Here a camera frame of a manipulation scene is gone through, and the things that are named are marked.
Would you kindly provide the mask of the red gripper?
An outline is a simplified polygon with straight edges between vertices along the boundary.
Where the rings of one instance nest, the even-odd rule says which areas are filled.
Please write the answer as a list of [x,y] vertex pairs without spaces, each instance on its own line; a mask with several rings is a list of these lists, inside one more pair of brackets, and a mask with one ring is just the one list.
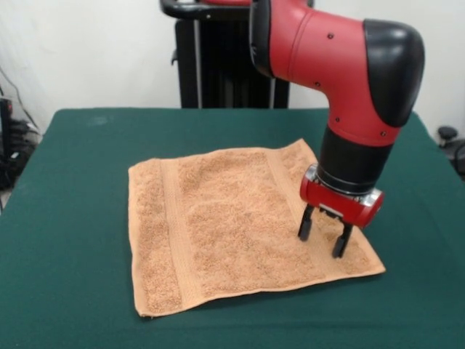
[[364,228],[373,221],[384,202],[384,192],[376,188],[361,196],[337,192],[319,180],[317,169],[317,164],[311,164],[301,181],[300,197],[307,205],[302,215],[298,237],[301,241],[309,239],[314,208],[329,212],[343,221],[342,234],[337,238],[332,251],[333,258],[342,258],[353,225]]

